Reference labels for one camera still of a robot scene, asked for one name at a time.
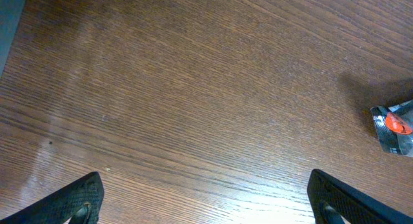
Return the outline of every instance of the snack package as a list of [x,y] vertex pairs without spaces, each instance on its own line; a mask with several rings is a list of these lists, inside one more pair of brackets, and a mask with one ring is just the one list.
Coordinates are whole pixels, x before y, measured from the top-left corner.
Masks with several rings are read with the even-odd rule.
[[383,150],[413,156],[413,100],[388,108],[374,107],[371,113]]

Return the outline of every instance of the wood grain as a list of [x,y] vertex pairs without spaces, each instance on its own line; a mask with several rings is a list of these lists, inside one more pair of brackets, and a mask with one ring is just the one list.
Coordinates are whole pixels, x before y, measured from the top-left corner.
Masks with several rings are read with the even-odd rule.
[[0,218],[99,171],[101,223],[313,223],[320,168],[413,216],[368,108],[412,99],[413,0],[27,0]]

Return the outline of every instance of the wooden table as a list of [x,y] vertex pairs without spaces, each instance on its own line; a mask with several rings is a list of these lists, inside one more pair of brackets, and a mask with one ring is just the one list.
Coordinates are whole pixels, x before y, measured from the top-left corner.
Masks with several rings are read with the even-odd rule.
[[313,168],[413,216],[368,113],[412,56],[413,0],[27,0],[0,218],[96,170],[101,223],[313,223]]

